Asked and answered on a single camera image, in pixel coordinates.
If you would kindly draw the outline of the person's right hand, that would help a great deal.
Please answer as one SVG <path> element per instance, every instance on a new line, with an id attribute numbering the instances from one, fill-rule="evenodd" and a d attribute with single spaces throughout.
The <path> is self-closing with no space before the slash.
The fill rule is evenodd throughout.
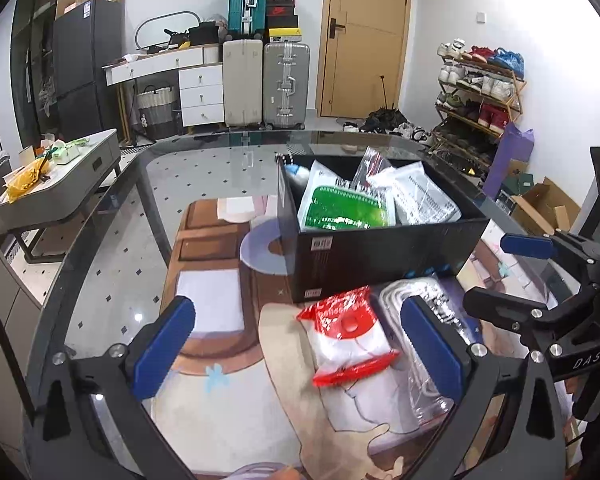
<path id="1" fill-rule="evenodd" d="M 569 378 L 565 381 L 565 387 L 568 394 L 576 396 L 588 379 L 588 374 L 582 374 L 577 377 Z"/>

